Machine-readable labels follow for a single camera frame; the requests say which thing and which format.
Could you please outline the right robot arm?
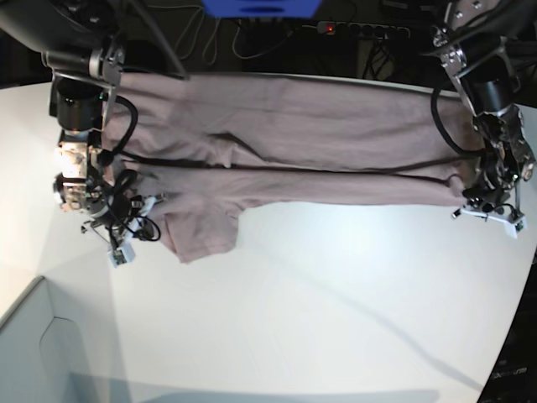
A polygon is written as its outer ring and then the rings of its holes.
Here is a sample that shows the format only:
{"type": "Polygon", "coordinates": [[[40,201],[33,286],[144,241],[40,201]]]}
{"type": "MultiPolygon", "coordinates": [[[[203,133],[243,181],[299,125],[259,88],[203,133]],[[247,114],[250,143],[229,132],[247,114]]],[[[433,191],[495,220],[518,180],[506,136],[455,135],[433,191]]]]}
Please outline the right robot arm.
{"type": "Polygon", "coordinates": [[[83,212],[88,228],[108,232],[112,254],[132,238],[157,242],[161,232],[148,217],[153,197],[131,191],[137,174],[123,170],[113,183],[107,167],[138,124],[138,110],[118,93],[125,61],[122,19],[133,10],[153,35],[179,80],[189,75],[143,1],[3,1],[1,29],[40,53],[52,71],[49,114],[60,125],[61,172],[55,196],[67,211],[83,212]]]}

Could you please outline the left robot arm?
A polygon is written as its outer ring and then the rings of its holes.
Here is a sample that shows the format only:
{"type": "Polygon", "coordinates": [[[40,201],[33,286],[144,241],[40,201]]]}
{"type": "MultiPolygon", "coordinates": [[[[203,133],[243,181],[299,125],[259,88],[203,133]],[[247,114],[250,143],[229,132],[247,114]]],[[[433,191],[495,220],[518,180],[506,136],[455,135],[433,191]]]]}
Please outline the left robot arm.
{"type": "Polygon", "coordinates": [[[515,103],[521,87],[508,55],[508,40],[536,17],[534,1],[448,1],[441,6],[433,50],[482,137],[480,150],[463,149],[441,122],[439,88],[430,109],[435,125],[460,156],[478,161],[476,177],[463,192],[466,214],[502,223],[513,237],[526,226],[520,185],[533,175],[536,158],[524,136],[524,119],[515,103]]]}

